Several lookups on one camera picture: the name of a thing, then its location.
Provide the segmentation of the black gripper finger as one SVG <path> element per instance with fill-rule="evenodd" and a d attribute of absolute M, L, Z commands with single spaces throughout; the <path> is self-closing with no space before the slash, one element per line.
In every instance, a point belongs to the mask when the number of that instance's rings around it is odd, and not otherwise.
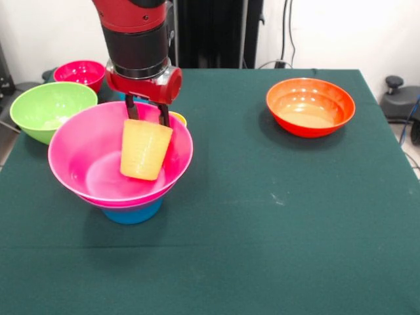
<path fill-rule="evenodd" d="M 157 103 L 157 107 L 160 111 L 159 124 L 163 125 L 163 126 L 166 126 L 166 127 L 170 127 L 168 105 L 162 104 L 162 103 Z"/>
<path fill-rule="evenodd" d="M 134 96 L 131 94 L 125 95 L 125 105 L 129 119 L 138 120 L 137 105 L 134 102 Z"/>

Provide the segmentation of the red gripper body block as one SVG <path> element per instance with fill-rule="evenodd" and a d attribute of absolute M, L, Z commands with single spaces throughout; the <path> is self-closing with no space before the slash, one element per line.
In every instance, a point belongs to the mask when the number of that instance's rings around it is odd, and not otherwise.
<path fill-rule="evenodd" d="M 118 74 L 113 64 L 107 64 L 106 81 L 109 87 L 117 92 L 170 105 L 180 93 L 182 70 L 169 66 L 163 73 L 153 78 L 132 79 Z"/>

